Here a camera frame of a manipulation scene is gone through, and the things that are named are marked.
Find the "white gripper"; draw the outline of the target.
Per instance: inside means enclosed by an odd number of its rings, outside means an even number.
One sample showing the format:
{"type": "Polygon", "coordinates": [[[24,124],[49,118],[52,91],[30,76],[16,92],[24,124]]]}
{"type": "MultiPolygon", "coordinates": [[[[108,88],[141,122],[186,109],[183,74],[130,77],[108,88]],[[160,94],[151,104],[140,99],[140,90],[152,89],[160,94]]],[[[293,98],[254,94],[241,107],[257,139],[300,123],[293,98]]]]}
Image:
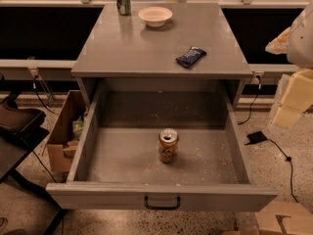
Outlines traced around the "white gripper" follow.
{"type": "Polygon", "coordinates": [[[271,123],[288,129],[313,105],[313,70],[295,72],[288,81],[271,123]]]}

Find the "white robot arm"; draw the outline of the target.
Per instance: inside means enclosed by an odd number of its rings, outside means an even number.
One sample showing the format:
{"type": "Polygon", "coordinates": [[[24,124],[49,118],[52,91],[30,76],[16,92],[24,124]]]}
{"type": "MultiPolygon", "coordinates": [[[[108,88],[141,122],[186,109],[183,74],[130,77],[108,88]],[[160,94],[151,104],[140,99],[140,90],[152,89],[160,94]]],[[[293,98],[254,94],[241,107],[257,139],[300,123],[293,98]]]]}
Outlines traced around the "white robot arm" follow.
{"type": "Polygon", "coordinates": [[[270,120],[275,128],[289,129],[313,105],[313,4],[269,42],[265,51],[286,54],[288,61],[299,67],[288,79],[281,79],[285,91],[276,100],[270,120]]]}

